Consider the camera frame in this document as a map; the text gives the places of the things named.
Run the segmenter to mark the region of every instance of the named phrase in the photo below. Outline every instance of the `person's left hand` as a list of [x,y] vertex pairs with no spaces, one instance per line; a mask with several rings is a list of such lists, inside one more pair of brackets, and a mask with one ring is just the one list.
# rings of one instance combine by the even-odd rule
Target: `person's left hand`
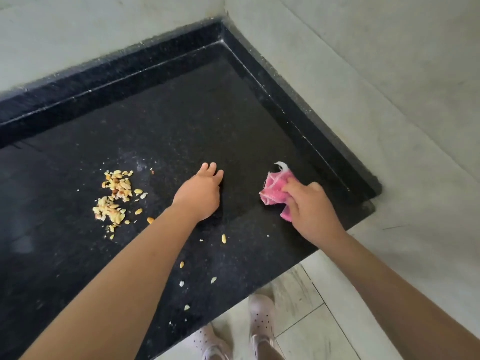
[[175,193],[172,205],[182,205],[191,210],[198,221],[211,216],[220,205],[219,184],[223,170],[216,174],[217,163],[203,163],[197,174],[182,184]]

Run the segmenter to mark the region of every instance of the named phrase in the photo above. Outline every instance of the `black granite countertop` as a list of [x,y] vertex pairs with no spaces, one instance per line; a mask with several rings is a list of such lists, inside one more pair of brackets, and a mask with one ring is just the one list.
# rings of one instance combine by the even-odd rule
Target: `black granite countertop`
[[[345,226],[371,213],[345,199],[331,172],[314,168],[279,126],[278,108],[265,104],[267,96],[223,47],[213,48],[208,62],[158,85],[153,70],[105,87],[101,96],[111,101],[79,100],[97,107],[0,150],[2,359],[20,356],[204,161],[225,170],[221,206],[181,251],[177,261],[185,266],[174,265],[139,359],[159,355],[314,252],[279,217],[282,207],[259,199],[275,162],[287,163],[301,181],[324,184]],[[153,87],[137,93],[138,78]],[[124,204],[132,224],[119,227],[113,241],[91,210],[106,195],[100,185],[107,169],[133,170],[133,186],[148,192]],[[134,216],[138,207],[144,213]]]

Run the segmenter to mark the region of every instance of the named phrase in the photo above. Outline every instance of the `person's right hand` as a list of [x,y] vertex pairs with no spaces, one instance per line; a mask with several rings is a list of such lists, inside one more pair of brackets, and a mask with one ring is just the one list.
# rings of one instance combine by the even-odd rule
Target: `person's right hand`
[[308,186],[289,178],[282,189],[290,194],[286,204],[290,208],[292,224],[309,242],[322,248],[329,240],[345,234],[332,202],[317,182]]

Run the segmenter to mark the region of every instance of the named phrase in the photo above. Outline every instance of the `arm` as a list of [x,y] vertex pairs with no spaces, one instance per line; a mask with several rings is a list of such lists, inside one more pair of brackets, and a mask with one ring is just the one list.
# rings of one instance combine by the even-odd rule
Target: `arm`
[[40,334],[21,360],[133,359],[195,225],[219,206],[223,171],[203,163],[173,203]]
[[284,187],[293,226],[339,267],[404,359],[478,359],[480,340],[346,233],[318,183]]

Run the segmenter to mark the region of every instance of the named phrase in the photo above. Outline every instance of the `tiled floor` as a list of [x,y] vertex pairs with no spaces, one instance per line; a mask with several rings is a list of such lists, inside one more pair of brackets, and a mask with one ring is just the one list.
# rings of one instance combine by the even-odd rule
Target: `tiled floor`
[[[273,294],[276,307],[275,347],[286,360],[358,360],[355,350],[339,327],[302,264],[274,279],[261,291]],[[248,299],[213,321],[219,337],[233,346],[235,360],[254,359],[249,345]],[[200,360],[185,341],[157,360]]]

